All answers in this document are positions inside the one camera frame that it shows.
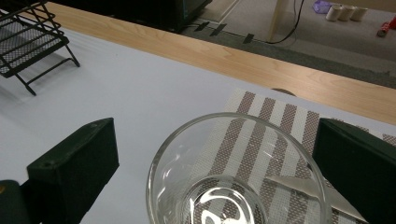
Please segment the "glass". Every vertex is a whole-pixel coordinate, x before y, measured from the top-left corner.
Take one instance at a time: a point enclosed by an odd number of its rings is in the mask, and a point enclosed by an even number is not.
[[[317,195],[268,176],[311,179]],[[152,224],[330,223],[319,168],[291,135],[256,117],[218,113],[174,131],[148,174]]]

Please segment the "wooden countertop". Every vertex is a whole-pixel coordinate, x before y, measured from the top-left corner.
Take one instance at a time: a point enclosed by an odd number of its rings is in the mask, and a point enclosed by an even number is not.
[[[238,49],[47,3],[62,27],[367,118],[396,124],[396,90]]]

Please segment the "red object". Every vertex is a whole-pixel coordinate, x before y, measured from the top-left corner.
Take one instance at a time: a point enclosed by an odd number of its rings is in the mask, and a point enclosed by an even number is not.
[[[389,29],[396,29],[396,16],[389,22]]]
[[[380,37],[387,35],[389,29],[396,29],[396,16],[391,21],[382,23],[381,29],[376,33]]]

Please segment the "metal wire rack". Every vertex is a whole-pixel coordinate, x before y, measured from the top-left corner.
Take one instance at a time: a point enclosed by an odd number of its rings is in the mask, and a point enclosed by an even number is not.
[[[6,8],[20,9],[12,12],[0,10],[0,75],[6,78],[17,77],[35,95],[29,84],[67,61],[74,62],[78,67],[79,62],[67,46],[69,40],[59,30],[61,24],[53,20],[55,15],[45,7],[47,1],[17,6],[15,4],[19,3],[16,2],[10,0]],[[61,60],[28,81],[19,75],[20,71],[62,47],[67,48],[70,58]]]

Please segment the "glass rim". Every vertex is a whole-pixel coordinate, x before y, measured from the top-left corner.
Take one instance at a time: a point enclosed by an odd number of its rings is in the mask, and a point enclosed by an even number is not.
[[[212,114],[207,114],[203,115],[201,117],[198,117],[196,119],[192,119],[183,125],[181,125],[179,128],[177,128],[175,131],[173,131],[162,143],[158,151],[156,152],[154,159],[151,162],[149,172],[148,172],[148,180],[147,180],[147,185],[146,185],[146,206],[148,209],[148,216],[150,219],[151,224],[159,224],[160,222],[158,221],[158,218],[154,215],[153,206],[152,206],[152,182],[155,177],[155,173],[157,171],[157,167],[159,164],[159,161],[161,157],[163,156],[163,153],[165,150],[168,148],[170,143],[177,138],[181,133],[183,133],[185,130],[190,128],[190,126],[199,123],[201,121],[205,121],[208,119],[215,119],[215,118],[241,118],[241,119],[250,119],[253,121],[256,121],[258,123],[263,124],[264,126],[270,127],[274,129],[277,133],[283,134],[283,136],[290,140],[291,143],[298,148],[299,153],[301,156],[310,164],[310,168],[312,169],[313,176],[315,177],[316,180],[318,180],[318,189],[321,197],[318,197],[320,203],[322,206],[320,207],[320,211],[324,216],[321,216],[320,223],[331,223],[332,220],[332,208],[330,205],[328,193],[327,193],[327,187],[323,178],[323,175],[318,168],[317,164],[315,163],[314,159],[309,155],[308,151],[299,143],[291,134],[285,133],[282,131],[278,126],[275,124],[265,120],[261,119],[255,116],[251,116],[248,114],[241,114],[241,113],[236,113],[236,112],[220,112],[220,113],[212,113]]]

